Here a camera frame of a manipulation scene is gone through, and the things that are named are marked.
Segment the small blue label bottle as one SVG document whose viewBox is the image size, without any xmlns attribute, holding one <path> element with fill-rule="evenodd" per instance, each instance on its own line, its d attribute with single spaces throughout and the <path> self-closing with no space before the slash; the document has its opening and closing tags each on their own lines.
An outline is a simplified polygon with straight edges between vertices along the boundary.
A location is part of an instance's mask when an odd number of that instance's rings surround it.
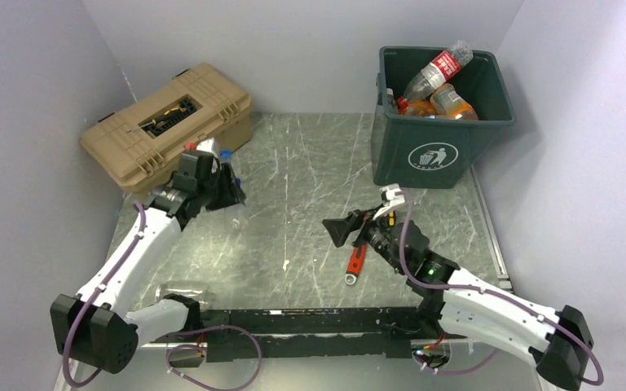
<svg viewBox="0 0 626 391">
<path fill-rule="evenodd" d="M 232 165 L 232 150 L 222 149 L 219 153 L 221 168 L 223 169 L 224 200 L 220 209 L 223 211 L 225 223 L 235 230 L 247 225 L 246 195 L 241 187 L 240 178 Z"/>
</svg>

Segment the clear plastic bottle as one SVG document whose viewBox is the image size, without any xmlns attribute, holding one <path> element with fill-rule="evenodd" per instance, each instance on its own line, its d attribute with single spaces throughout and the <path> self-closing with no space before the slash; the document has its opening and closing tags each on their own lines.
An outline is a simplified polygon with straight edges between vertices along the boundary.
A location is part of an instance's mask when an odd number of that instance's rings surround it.
<svg viewBox="0 0 626 391">
<path fill-rule="evenodd" d="M 204 282 L 193 280 L 170 280 L 156 287 L 155 302 L 174 294 L 198 301 L 201 307 L 209 308 L 215 301 L 216 295 L 211 287 Z"/>
</svg>

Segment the crushed orange label jug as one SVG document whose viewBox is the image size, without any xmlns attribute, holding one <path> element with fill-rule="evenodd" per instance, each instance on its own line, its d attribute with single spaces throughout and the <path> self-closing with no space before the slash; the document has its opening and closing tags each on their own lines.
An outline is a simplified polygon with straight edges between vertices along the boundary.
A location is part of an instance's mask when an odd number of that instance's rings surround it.
<svg viewBox="0 0 626 391">
<path fill-rule="evenodd" d="M 426 117 L 437 115 L 435 107 L 429 100 L 398 100 L 399 114 L 403 116 Z"/>
</svg>

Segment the large orange label bottle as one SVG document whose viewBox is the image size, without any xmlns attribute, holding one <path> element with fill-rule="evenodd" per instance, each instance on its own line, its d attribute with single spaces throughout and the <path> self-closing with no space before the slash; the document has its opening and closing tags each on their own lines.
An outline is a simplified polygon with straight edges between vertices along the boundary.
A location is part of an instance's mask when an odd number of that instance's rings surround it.
<svg viewBox="0 0 626 391">
<path fill-rule="evenodd" d="M 455 87 L 450 83 L 441 85 L 430 96 L 437 115 L 443 119 L 460 121 L 478 121 L 478 114 L 475 109 L 463 99 Z"/>
</svg>

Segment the red label clear bottle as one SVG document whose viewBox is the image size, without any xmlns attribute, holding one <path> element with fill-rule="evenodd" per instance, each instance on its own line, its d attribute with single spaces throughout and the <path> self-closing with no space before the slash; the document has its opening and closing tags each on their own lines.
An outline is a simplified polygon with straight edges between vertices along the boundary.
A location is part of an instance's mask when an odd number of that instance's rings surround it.
<svg viewBox="0 0 626 391">
<path fill-rule="evenodd" d="M 471 46 L 458 41 L 436 55 L 408 83 L 398 105 L 405 108 L 412 101 L 429 98 L 440 86 L 454 77 L 474 57 Z"/>
</svg>

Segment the red cap clear bottle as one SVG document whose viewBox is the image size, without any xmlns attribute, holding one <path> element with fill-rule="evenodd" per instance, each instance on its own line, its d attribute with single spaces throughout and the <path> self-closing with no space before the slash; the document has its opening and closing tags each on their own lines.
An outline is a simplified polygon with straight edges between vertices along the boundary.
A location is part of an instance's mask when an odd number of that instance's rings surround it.
<svg viewBox="0 0 626 391">
<path fill-rule="evenodd" d="M 399 106 L 395 98 L 395 93 L 391 88 L 386 89 L 386 97 L 388 101 L 388 111 L 393 115 L 399 115 Z"/>
</svg>

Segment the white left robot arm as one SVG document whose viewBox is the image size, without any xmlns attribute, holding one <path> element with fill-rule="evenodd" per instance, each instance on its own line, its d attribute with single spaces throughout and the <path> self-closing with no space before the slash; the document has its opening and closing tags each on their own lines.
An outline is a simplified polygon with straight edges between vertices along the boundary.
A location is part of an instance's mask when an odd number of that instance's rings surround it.
<svg viewBox="0 0 626 391">
<path fill-rule="evenodd" d="M 117 374 L 148 342 L 169 334 L 182 342 L 195 340 L 203 325 L 198 301 L 169 293 L 133 311 L 134 295 L 193 218 L 244 202 L 228 150 L 183 152 L 170 180 L 152 189 L 143 203 L 135 202 L 137 218 L 120 248 L 75 295 L 60 294 L 52 302 L 52 328 L 62 359 Z"/>
</svg>

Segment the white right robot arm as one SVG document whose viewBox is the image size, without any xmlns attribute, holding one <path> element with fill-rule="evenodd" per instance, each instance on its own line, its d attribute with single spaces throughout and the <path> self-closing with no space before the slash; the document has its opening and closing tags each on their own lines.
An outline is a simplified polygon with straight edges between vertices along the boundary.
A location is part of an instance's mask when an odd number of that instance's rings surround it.
<svg viewBox="0 0 626 391">
<path fill-rule="evenodd" d="M 422 299 L 416 320 L 423 336 L 481 341 L 522 359 L 560 389 L 603 383 L 589 326 L 578 309 L 537 305 L 486 283 L 430 250 L 429 239 L 410 219 L 392 226 L 385 217 L 374 220 L 355 210 L 322 224 L 338 248 L 357 232 L 355 244 L 366 244 L 406 278 Z"/>
</svg>

